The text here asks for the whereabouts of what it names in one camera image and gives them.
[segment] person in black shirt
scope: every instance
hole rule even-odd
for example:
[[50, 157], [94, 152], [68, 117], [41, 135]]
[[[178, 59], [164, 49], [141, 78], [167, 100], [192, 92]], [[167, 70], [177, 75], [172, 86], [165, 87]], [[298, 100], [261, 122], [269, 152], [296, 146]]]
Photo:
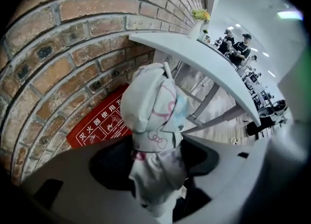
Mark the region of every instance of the person in black shirt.
[[237, 42], [233, 45], [235, 51], [229, 56], [230, 61], [235, 65], [241, 65], [243, 59], [247, 58], [251, 52], [251, 48], [249, 46], [252, 36], [250, 34], [243, 34], [244, 41]]
[[232, 36], [231, 31], [226, 29], [225, 34], [226, 36], [218, 48], [222, 54], [225, 54], [230, 49], [231, 45], [234, 45], [234, 37]]

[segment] black cap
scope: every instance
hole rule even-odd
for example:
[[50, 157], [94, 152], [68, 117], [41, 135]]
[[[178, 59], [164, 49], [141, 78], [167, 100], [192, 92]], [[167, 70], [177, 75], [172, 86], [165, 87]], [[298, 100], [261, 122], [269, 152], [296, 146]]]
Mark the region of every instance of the black cap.
[[244, 36], [245, 38], [248, 38], [250, 40], [252, 40], [252, 36], [250, 34], [243, 34], [242, 36]]

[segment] white cloth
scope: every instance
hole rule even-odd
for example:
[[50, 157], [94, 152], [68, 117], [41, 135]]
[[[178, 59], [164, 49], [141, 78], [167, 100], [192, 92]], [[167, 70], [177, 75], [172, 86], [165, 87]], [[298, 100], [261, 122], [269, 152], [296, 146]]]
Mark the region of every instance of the white cloth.
[[121, 100], [122, 119], [133, 132], [135, 160], [129, 178], [136, 199], [161, 223], [172, 223], [186, 179], [179, 143], [188, 107], [167, 63], [140, 67]]

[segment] white ceiling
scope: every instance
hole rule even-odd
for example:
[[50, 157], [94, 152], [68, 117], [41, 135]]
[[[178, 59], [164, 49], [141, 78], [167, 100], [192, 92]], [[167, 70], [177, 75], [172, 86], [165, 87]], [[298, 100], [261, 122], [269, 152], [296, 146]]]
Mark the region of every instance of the white ceiling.
[[291, 5], [288, 0], [219, 0], [209, 23], [212, 38], [217, 38], [213, 32], [223, 35], [229, 26], [235, 28], [235, 36], [240, 40], [243, 33], [250, 33], [253, 37], [251, 46], [259, 50], [252, 52], [258, 56], [256, 65], [262, 68], [263, 77], [275, 85], [292, 68], [307, 45], [301, 21], [277, 16], [278, 11], [286, 9], [285, 3]]

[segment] flower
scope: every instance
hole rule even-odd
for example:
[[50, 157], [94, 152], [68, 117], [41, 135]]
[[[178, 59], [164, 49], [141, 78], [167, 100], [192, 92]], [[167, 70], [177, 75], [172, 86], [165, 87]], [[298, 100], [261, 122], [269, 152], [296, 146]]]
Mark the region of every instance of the flower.
[[194, 19], [199, 19], [199, 20], [209, 20], [210, 19], [210, 15], [208, 14], [207, 10], [205, 10], [205, 9], [192, 10], [192, 16]]

